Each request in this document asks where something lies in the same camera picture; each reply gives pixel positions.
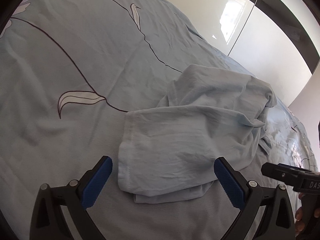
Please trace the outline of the person's right hand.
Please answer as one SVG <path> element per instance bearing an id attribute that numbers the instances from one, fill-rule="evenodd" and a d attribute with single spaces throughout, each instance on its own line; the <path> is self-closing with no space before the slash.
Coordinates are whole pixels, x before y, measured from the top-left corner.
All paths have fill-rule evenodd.
<path id="1" fill-rule="evenodd" d="M 298 236 L 305 228 L 305 223 L 302 221 L 303 218 L 303 204 L 299 207 L 295 213 L 295 234 Z"/>

